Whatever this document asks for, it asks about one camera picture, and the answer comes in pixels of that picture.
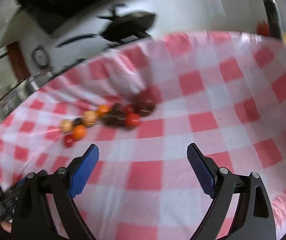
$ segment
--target cherry tomato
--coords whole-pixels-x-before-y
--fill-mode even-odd
[[[65,135],[63,141],[66,148],[72,147],[75,143],[75,140],[71,134]]]
[[[127,105],[127,106],[124,107],[123,112],[124,112],[125,114],[134,113],[134,107],[135,107],[134,104],[129,104],[129,105]]]
[[[108,105],[100,105],[96,110],[97,114],[100,117],[106,115],[109,111],[110,111],[110,107]]]
[[[73,132],[72,132],[73,138],[75,140],[81,140],[85,137],[86,135],[86,127],[85,125],[77,125],[73,128]]]
[[[128,113],[125,119],[125,127],[127,129],[133,129],[140,124],[140,115],[135,113]]]

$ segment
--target table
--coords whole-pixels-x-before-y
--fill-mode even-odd
[[[96,125],[66,149],[58,124],[100,104],[128,103],[148,89],[156,111],[132,131]],[[211,199],[191,169],[187,146],[235,174],[256,171],[286,232],[286,47],[247,33],[174,33],[111,49],[31,95],[0,125],[3,189],[33,171],[49,173],[100,150],[75,203],[97,239],[189,239]],[[219,236],[227,233],[234,196]],[[49,196],[59,232],[54,201]]]

